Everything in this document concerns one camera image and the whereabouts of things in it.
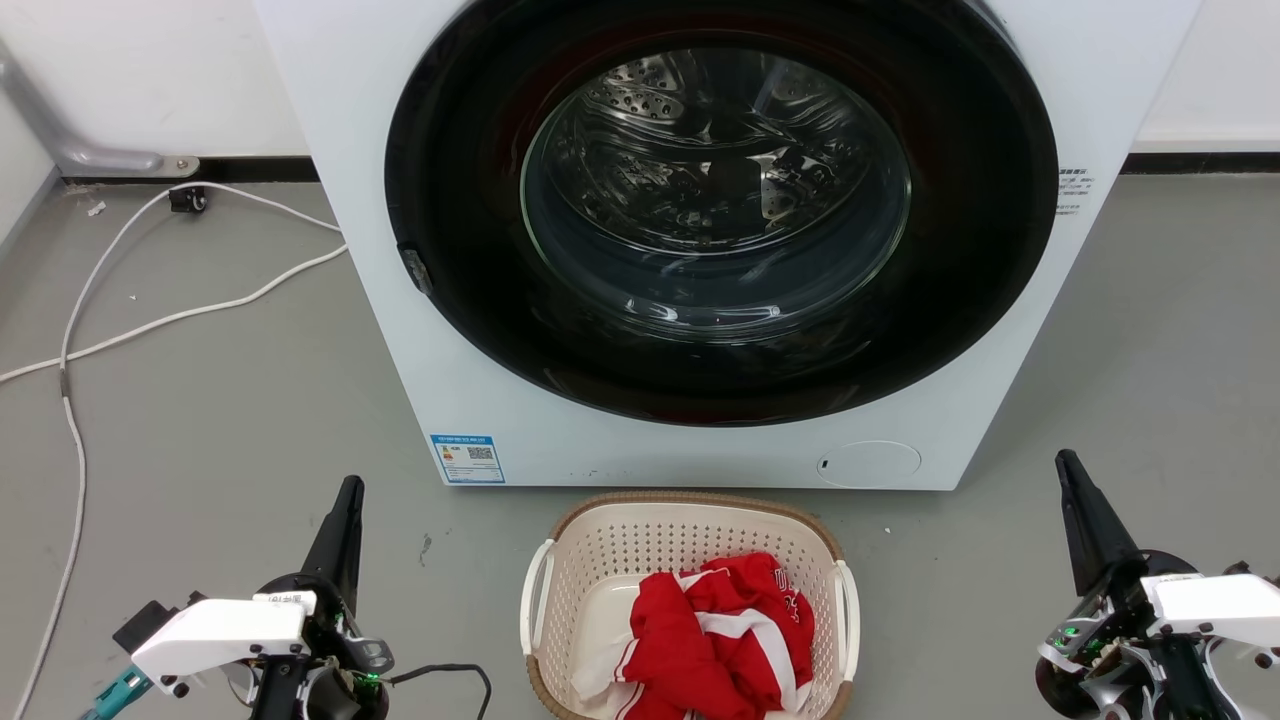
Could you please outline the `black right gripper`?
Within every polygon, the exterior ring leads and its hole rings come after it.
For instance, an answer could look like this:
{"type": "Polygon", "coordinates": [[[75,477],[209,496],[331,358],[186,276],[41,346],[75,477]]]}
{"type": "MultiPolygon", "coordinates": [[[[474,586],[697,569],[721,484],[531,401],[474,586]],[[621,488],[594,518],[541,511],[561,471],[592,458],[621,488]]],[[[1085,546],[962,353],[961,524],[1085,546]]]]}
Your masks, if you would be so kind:
{"type": "Polygon", "coordinates": [[[1138,547],[1076,451],[1055,469],[1079,605],[1039,647],[1036,688],[1066,719],[1156,719],[1158,697],[1143,577],[1190,574],[1178,556],[1138,547]]]}

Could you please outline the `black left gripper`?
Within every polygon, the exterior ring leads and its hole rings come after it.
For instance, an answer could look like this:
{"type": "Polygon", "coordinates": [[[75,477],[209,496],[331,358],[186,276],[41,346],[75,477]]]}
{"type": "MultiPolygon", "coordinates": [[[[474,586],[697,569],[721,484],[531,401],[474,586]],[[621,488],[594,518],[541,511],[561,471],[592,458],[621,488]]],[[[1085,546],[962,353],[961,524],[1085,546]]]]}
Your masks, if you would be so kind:
{"type": "Polygon", "coordinates": [[[347,475],[323,519],[300,573],[260,589],[268,600],[315,596],[303,609],[300,639],[259,652],[260,719],[385,719],[381,674],[394,665],[389,646],[357,626],[365,483],[347,475]]]}

